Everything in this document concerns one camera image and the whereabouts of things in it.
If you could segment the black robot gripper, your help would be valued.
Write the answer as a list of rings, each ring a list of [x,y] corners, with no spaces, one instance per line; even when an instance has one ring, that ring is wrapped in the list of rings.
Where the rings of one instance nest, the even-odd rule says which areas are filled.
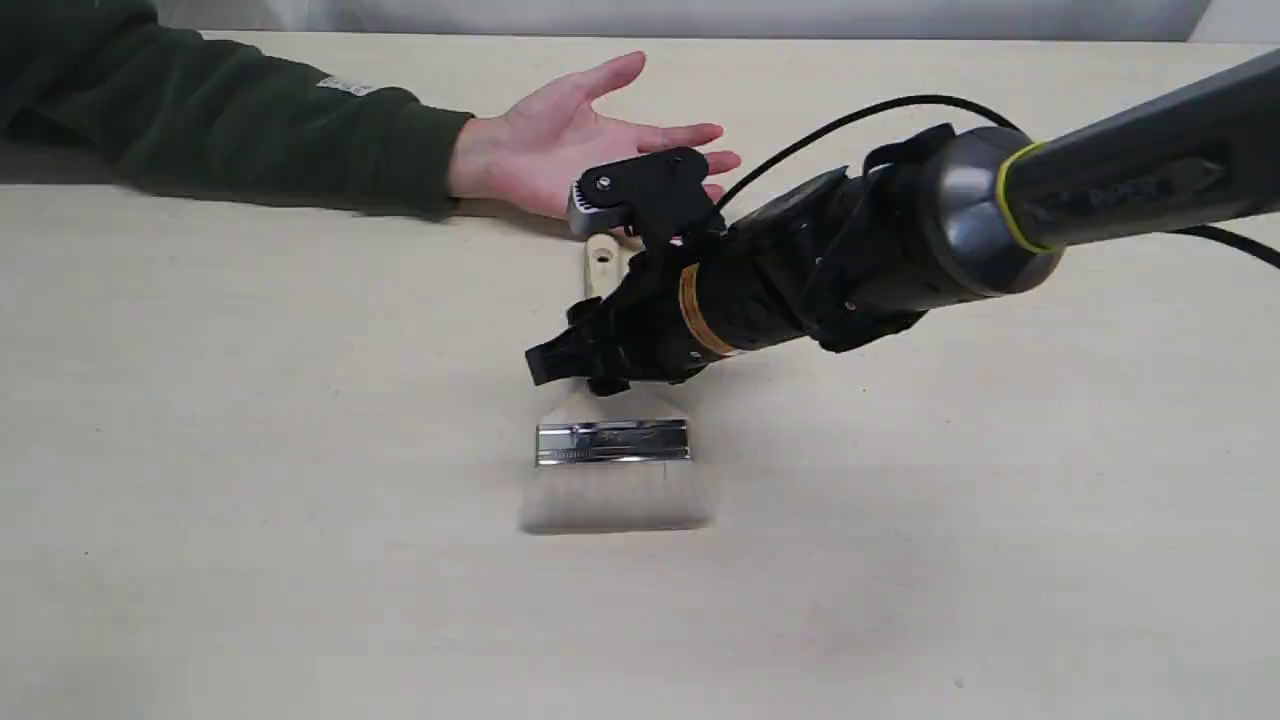
[[[581,299],[564,311],[564,334],[525,351],[535,387],[576,379],[612,396],[640,383],[680,386],[701,373],[675,287],[639,292],[623,250],[588,250],[582,264]]]

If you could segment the dark green sleeved forearm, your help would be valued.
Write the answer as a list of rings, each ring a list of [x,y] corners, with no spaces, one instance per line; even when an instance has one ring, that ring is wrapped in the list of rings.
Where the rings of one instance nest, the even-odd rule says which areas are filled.
[[[146,188],[253,201],[454,205],[465,111],[360,90],[161,24],[148,1],[5,1],[3,138],[69,149]]]

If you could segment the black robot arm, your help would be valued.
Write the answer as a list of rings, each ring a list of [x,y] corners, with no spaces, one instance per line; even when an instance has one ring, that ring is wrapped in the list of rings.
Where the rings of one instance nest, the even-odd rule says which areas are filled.
[[[1279,55],[1242,64],[1047,142],[947,95],[878,102],[771,158],[897,108],[986,119],[934,126],[810,178],[727,224],[708,160],[668,149],[585,170],[570,193],[581,238],[636,236],[616,290],[567,311],[525,354],[536,386],[581,379],[599,396],[681,384],[705,366],[801,337],[844,354],[927,313],[1025,293],[1074,246],[1149,233],[1198,236],[1270,265],[1277,251],[1221,228],[1274,214]]]

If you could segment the person's open hand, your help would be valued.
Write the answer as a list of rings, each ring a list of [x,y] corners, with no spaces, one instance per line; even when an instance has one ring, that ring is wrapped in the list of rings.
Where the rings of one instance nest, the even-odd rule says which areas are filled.
[[[645,53],[627,53],[553,79],[497,117],[467,120],[451,154],[448,195],[562,219],[571,184],[594,167],[687,147],[701,150],[710,176],[740,168],[739,154],[710,149],[723,137],[722,126],[653,126],[594,108],[632,85],[645,67]]]

